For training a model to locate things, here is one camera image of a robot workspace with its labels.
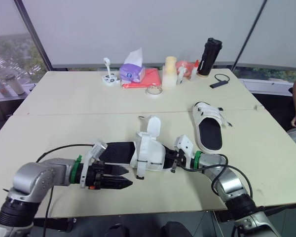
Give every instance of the black usb drive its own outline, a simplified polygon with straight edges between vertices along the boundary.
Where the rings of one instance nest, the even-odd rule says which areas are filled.
[[[225,85],[225,84],[228,84],[228,81],[226,80],[222,80],[222,81],[219,81],[217,83],[214,83],[214,84],[211,84],[210,87],[212,89],[216,88],[216,87],[219,87],[219,86],[222,86],[222,85]]]

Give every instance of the green ring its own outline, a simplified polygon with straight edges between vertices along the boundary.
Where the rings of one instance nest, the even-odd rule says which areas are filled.
[[[201,151],[197,151],[195,153],[195,157],[194,157],[194,169],[198,168],[198,160],[201,157],[202,152]]]
[[[78,169],[78,166],[81,162],[81,158],[82,158],[82,155],[79,155],[79,157],[77,158],[77,160],[74,162],[74,167],[73,167],[73,170],[71,171],[71,175],[70,175],[70,183],[71,184],[74,184],[75,183],[75,174],[77,173],[77,169]]]

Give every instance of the trees outside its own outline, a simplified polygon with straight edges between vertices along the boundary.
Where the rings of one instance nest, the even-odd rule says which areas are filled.
[[[276,69],[236,67],[234,74],[238,78],[243,79],[269,80],[269,78],[276,78],[288,82],[294,82],[296,80],[296,71],[283,71]]]
[[[12,73],[38,82],[46,72],[31,38],[0,40],[0,79]]]

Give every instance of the black insole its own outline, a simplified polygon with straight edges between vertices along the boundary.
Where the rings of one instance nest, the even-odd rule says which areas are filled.
[[[175,158],[175,151],[166,148],[164,169],[171,168]],[[106,150],[100,155],[100,160],[107,163],[129,164],[135,152],[133,142],[110,142]]]
[[[205,118],[198,126],[201,143],[207,149],[216,151],[222,148],[222,132],[219,123],[213,118]]]

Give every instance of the purple tissue box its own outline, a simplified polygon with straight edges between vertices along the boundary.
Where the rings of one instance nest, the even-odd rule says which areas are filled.
[[[121,80],[129,82],[141,82],[145,76],[145,67],[139,67],[134,64],[126,63],[119,68],[119,77]]]

